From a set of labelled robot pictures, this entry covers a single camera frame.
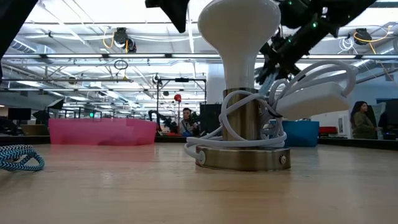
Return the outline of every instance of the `pink plastic container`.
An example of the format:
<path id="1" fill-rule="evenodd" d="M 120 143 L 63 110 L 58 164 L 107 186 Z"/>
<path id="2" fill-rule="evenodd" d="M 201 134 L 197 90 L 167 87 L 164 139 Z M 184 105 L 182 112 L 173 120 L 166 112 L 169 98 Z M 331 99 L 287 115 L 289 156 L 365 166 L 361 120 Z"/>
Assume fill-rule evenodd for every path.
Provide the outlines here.
<path id="1" fill-rule="evenodd" d="M 139 146 L 155 142 L 156 123 L 127 118 L 50 119 L 52 144 Z"/>

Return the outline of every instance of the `table surface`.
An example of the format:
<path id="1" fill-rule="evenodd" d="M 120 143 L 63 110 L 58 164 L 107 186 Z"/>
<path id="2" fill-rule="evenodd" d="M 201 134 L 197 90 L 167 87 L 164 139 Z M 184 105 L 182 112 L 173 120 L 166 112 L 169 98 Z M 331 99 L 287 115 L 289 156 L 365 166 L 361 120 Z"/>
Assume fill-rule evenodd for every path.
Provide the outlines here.
<path id="1" fill-rule="evenodd" d="M 183 144 L 36 146 L 40 172 L 0 170 L 1 223 L 396 223 L 398 153 L 293 148 L 291 170 L 197 167 Z"/>

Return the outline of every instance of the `woman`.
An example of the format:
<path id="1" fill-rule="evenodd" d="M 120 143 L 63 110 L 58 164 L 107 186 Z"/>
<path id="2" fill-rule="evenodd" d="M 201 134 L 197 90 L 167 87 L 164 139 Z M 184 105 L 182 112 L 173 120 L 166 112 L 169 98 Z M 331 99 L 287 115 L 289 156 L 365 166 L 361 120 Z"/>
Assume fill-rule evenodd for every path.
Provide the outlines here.
<path id="1" fill-rule="evenodd" d="M 368 118 L 368 104 L 364 101 L 355 103 L 351 112 L 351 127 L 355 139 L 374 139 L 377 129 Z"/>

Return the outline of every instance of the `white device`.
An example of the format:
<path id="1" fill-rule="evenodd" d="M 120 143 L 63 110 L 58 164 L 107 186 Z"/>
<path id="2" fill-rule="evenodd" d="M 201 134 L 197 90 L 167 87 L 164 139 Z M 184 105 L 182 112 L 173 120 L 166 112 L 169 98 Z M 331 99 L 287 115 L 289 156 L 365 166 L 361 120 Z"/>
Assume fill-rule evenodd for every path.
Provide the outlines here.
<path id="1" fill-rule="evenodd" d="M 214 46 L 224 64 L 227 89 L 254 88 L 254 63 L 262 45 L 275 34 L 280 22 L 280 11 L 271 0 L 214 0 L 200 14 L 198 27 L 205 40 Z M 325 73 L 345 70 L 331 77 L 317 78 Z M 345 88 L 337 82 L 347 80 Z M 285 85 L 275 97 L 277 88 Z M 355 85 L 355 72 L 347 64 L 336 60 L 314 63 L 302 70 L 295 78 L 278 80 L 271 87 L 269 101 L 266 96 L 237 90 L 228 94 L 221 105 L 221 126 L 202 138 L 187 138 L 185 152 L 204 164 L 203 151 L 196 153 L 196 145 L 211 147 L 283 147 L 286 133 L 282 116 L 290 119 L 307 118 L 315 113 L 346 110 L 347 95 Z M 234 95 L 247 95 L 227 108 Z M 239 136 L 229 125 L 227 115 L 246 103 L 257 100 L 261 106 L 261 127 L 276 116 L 276 125 L 271 130 L 261 130 L 261 140 L 248 141 Z M 216 136 L 223 127 L 235 141 L 221 141 Z"/>
<path id="2" fill-rule="evenodd" d="M 341 94 L 343 88 L 335 82 L 327 82 L 303 88 L 281 98 L 276 112 L 284 118 L 298 120 L 313 115 L 349 109 L 349 102 Z"/>

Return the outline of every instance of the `blue container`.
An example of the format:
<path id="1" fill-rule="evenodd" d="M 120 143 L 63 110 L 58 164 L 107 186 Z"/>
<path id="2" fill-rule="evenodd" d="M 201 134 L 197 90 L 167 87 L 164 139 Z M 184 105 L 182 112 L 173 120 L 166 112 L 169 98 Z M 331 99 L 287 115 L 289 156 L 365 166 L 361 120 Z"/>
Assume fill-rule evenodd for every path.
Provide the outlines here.
<path id="1" fill-rule="evenodd" d="M 285 147 L 315 147 L 318 144 L 318 121 L 283 121 L 287 134 Z"/>
<path id="2" fill-rule="evenodd" d="M 192 134 L 189 133 L 188 131 L 184 131 L 184 132 L 182 133 L 182 136 L 184 136 L 184 137 L 191 137 Z"/>

